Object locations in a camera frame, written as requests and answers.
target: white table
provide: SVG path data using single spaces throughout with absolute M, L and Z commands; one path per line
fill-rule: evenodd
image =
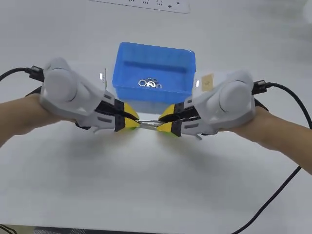
M 111 78 L 122 41 L 184 48 L 195 51 L 198 70 L 247 68 L 255 80 L 289 86 L 312 112 L 312 39 L 290 14 L 296 11 L 278 11 L 281 1 L 233 2 L 193 0 L 184 15 L 86 0 L 2 0 L 0 71 L 62 56 L 89 79 L 104 67 Z M 0 101 L 38 85 L 11 76 L 0 84 Z M 306 125 L 282 91 L 258 99 Z M 282 154 L 230 133 L 203 141 L 143 129 L 95 136 L 62 122 L 0 149 L 0 223 L 226 234 L 295 168 Z M 312 177 L 302 171 L 246 233 L 310 233 L 311 197 Z

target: label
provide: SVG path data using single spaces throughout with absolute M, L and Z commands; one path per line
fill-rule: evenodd
M 214 75 L 211 73 L 201 78 L 201 91 L 206 92 L 214 88 Z

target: electrical outlet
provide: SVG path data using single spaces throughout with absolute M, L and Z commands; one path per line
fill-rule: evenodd
M 190 12 L 188 0 L 89 0 L 117 5 L 135 6 L 160 11 L 170 11 L 187 14 Z

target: black cord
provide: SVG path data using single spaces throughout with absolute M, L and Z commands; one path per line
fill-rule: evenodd
M 7 71 L 6 73 L 2 74 L 0 76 L 0 81 L 2 81 L 4 78 L 6 78 L 7 76 L 16 73 L 16 72 L 26 72 L 28 74 L 30 74 L 32 72 L 31 68 L 26 68 L 26 67 L 18 67 L 18 68 L 14 68 L 10 71 Z
M 9 228 L 3 224 L 0 224 L 0 229 L 4 230 L 6 233 L 9 233 L 9 234 L 18 234 L 13 228 Z
M 298 105 L 300 106 L 304 116 L 307 119 L 309 128 L 312 129 L 312 120 L 311 117 L 309 115 L 309 112 L 307 111 L 307 108 L 304 106 L 304 104 L 302 103 L 302 101 L 300 100 L 300 98 L 289 88 L 285 87 L 284 85 L 281 84 L 277 84 L 277 83 L 265 83 L 264 82 L 264 89 L 266 92 L 267 88 L 271 88 L 271 87 L 276 87 L 279 89 L 282 89 L 284 91 L 286 91 L 288 94 L 290 94 L 293 99 L 295 99 L 295 101 L 298 103 Z M 246 223 L 243 227 L 241 227 L 240 229 L 238 229 L 237 231 L 231 233 L 231 234 L 239 234 L 241 233 L 243 230 L 245 230 L 246 228 L 248 228 L 258 217 L 259 215 L 261 215 L 261 213 L 265 210 L 265 208 L 267 208 L 267 206 L 281 193 L 281 191 L 283 191 L 283 189 L 289 184 L 289 182 L 298 174 L 298 172 L 301 170 L 301 167 L 298 166 L 296 168 L 296 170 L 294 170 L 294 172 L 285 180 L 285 182 L 278 188 L 278 190 L 269 198 L 269 200 L 267 200 L 266 203 L 264 203 L 264 205 L 258 210 L 258 212 L 251 218 L 250 221 L 248 221 L 248 223 Z

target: blue plastic bin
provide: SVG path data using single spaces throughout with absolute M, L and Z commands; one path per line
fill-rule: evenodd
M 113 86 L 119 99 L 179 103 L 192 95 L 195 72 L 193 51 L 123 42 Z M 139 86 L 147 78 L 157 78 L 162 88 Z

